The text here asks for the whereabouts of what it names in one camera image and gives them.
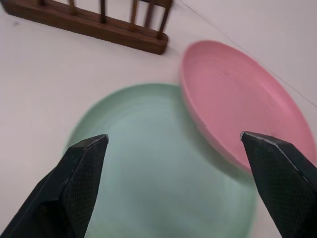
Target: pink plate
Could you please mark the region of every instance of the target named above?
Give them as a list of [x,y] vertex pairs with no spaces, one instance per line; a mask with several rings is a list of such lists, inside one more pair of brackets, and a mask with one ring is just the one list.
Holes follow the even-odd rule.
[[301,111],[255,60],[215,41],[186,51],[181,66],[184,98],[202,134],[230,162],[251,172],[240,133],[271,135],[294,144],[313,164],[316,148]]

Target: wooden rack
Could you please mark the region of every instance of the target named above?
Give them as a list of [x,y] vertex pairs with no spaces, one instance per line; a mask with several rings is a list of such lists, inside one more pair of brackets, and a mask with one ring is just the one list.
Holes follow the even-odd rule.
[[[130,22],[106,15],[106,0],[100,1],[100,14],[53,0],[1,0],[5,11],[13,16],[61,28],[101,40],[132,47],[161,55],[164,53],[168,36],[163,33],[172,0],[143,0],[149,3],[144,26],[135,24],[138,0],[132,0]],[[150,29],[155,5],[165,8],[158,31]]]

